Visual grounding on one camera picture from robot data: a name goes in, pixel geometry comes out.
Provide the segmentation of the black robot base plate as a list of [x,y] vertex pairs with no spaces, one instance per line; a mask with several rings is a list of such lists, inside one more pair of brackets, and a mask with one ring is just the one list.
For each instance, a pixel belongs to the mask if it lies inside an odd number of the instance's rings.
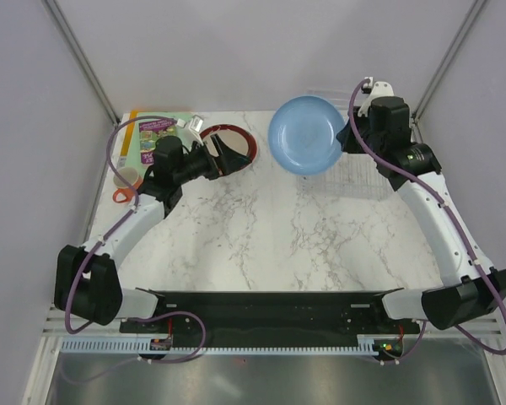
[[355,343],[360,335],[413,335],[417,323],[391,320],[378,292],[163,292],[154,314],[170,319],[127,320],[122,333],[168,333],[198,345]]

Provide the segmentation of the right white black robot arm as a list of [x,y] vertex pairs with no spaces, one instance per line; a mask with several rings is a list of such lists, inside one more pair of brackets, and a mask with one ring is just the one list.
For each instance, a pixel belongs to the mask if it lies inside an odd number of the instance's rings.
[[412,141],[410,108],[398,96],[371,94],[353,108],[336,138],[342,151],[367,154],[411,209],[433,252],[441,286],[386,293],[369,311],[371,326],[388,332],[400,318],[429,321],[439,330],[488,315],[506,298],[506,269],[477,246],[447,189],[441,165],[425,143]]

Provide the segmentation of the light blue plate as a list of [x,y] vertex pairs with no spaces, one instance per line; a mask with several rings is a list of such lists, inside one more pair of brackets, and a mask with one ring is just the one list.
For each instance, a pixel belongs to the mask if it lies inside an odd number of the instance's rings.
[[312,94],[293,98],[277,109],[269,124],[271,155],[297,176],[323,173],[342,156],[336,135],[345,125],[341,112],[330,101]]

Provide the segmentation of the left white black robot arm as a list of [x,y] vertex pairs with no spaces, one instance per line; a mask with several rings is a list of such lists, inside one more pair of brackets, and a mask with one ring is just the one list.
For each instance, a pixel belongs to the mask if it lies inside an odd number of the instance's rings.
[[248,132],[217,131],[185,150],[176,136],[161,138],[153,164],[123,217],[82,246],[65,246],[57,258],[54,305],[67,317],[106,326],[117,317],[138,318],[150,332],[161,331],[168,311],[155,293],[123,289],[118,269],[134,246],[166,219],[182,197],[182,187],[198,177],[215,180],[243,170],[254,160]]

